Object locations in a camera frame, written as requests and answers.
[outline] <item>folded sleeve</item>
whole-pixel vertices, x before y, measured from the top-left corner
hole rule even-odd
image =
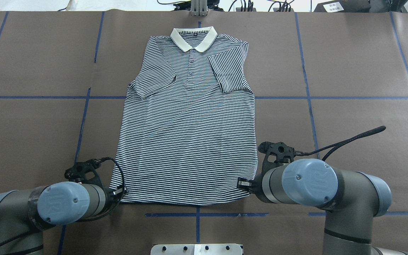
[[[155,37],[147,42],[141,71],[129,83],[141,99],[145,99],[175,81],[176,72],[165,59]]]
[[[242,42],[239,46],[208,57],[223,93],[235,90],[251,91],[243,74],[243,63],[247,54],[248,42]]]

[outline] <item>striped shirt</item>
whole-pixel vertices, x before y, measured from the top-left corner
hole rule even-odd
[[[247,42],[213,27],[150,37],[124,103],[122,202],[211,205],[249,195],[237,189],[257,169],[247,52]],[[120,184],[114,168],[110,187]]]

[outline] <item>collar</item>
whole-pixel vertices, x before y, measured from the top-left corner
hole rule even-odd
[[[179,32],[197,32],[197,31],[206,31],[207,35],[204,37],[204,40],[196,46],[191,47],[183,38],[180,36]],[[206,51],[210,45],[214,42],[215,38],[217,38],[217,31],[215,31],[214,27],[204,27],[204,28],[175,28],[171,33],[171,39],[173,42],[179,47],[183,52],[187,52],[188,50],[195,49],[201,53]]]

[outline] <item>sticker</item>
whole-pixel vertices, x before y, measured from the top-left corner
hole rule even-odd
[[[324,8],[325,8],[325,10],[327,12],[337,12],[337,11],[344,10],[344,8],[341,6],[340,2],[324,5]]]

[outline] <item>robotic arm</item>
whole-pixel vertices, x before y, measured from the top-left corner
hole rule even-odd
[[[387,213],[390,188],[382,179],[339,170],[319,159],[294,161],[296,152],[283,142],[264,142],[262,173],[239,178],[238,188],[266,203],[301,204],[326,211],[323,255],[408,255],[371,246],[373,218]],[[268,161],[269,155],[277,160]]]
[[[103,186],[95,169],[106,160],[112,158],[76,163],[64,174],[69,181],[1,193],[0,254],[42,255],[42,231],[75,221],[97,220],[111,213],[124,195],[125,184],[117,190]],[[91,173],[94,176],[87,178],[86,174]]]

